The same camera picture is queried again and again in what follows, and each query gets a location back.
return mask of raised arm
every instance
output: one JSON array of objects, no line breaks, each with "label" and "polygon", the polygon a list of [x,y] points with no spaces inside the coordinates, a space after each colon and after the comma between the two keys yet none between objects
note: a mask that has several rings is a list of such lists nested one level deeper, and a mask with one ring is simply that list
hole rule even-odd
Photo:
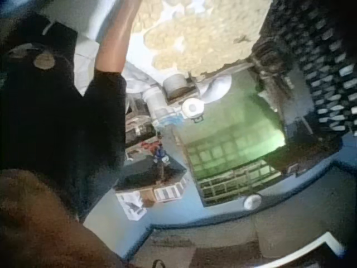
[{"label": "raised arm", "polygon": [[121,73],[124,69],[133,21],[142,0],[121,1],[120,10],[100,45],[96,70]]}]

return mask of blue trim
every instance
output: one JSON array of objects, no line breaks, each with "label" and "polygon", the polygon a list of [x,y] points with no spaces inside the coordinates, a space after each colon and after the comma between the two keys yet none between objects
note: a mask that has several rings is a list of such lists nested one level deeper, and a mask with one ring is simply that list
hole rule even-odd
[{"label": "blue trim", "polygon": [[244,218],[246,216],[251,216],[256,213],[259,213],[261,211],[264,211],[266,209],[275,207],[279,203],[282,203],[286,201],[287,199],[293,197],[294,195],[300,193],[301,191],[305,190],[309,186],[311,186],[313,183],[317,182],[319,179],[321,179],[326,173],[328,173],[333,167],[337,167],[341,169],[342,171],[345,171],[347,173],[350,173],[354,177],[357,178],[357,168],[349,165],[345,165],[339,161],[334,160],[328,167],[324,168],[322,171],[319,172],[318,175],[316,175],[313,179],[308,181],[307,183],[299,186],[298,188],[294,189],[288,194],[285,194],[281,196],[279,199],[276,199],[272,203],[267,203],[263,204],[263,207],[257,211],[254,212],[247,212],[245,214],[240,213],[230,213],[226,215],[219,215],[219,216],[213,216],[208,219],[201,219],[196,222],[191,222],[191,223],[186,223],[186,224],[165,224],[165,225],[157,225],[157,224],[151,224],[147,229],[146,232],[142,235],[142,237],[135,243],[135,245],[128,251],[128,253],[125,255],[124,259],[127,260],[128,262],[132,260],[134,255],[139,251],[139,249],[144,245],[146,240],[149,238],[149,236],[152,234],[154,230],[173,230],[173,229],[189,229],[189,228],[199,228],[199,227],[205,227],[205,226],[212,226],[212,225],[217,225],[217,224],[222,224],[225,222],[230,222],[234,221],[237,219]]}]

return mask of person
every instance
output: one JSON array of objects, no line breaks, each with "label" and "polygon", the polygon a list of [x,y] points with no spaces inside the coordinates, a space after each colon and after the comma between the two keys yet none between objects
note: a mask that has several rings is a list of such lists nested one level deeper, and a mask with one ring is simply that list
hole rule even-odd
[{"label": "person", "polygon": [[33,31],[25,24],[9,37],[16,47],[2,46],[10,49],[1,62],[2,267],[125,267],[81,224],[117,183],[124,160],[121,72],[141,0],[121,2],[84,96],[74,87],[73,55],[61,53],[68,36],[50,28],[50,37],[45,29],[19,44]]}]

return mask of black shirt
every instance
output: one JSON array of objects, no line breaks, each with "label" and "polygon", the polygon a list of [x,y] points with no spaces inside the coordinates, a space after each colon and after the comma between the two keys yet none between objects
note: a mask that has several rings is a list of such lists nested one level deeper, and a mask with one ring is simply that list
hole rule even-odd
[{"label": "black shirt", "polygon": [[95,71],[84,96],[73,66],[55,55],[43,70],[43,51],[8,57],[1,86],[1,169],[39,174],[83,221],[117,182],[125,150],[126,82]]}]

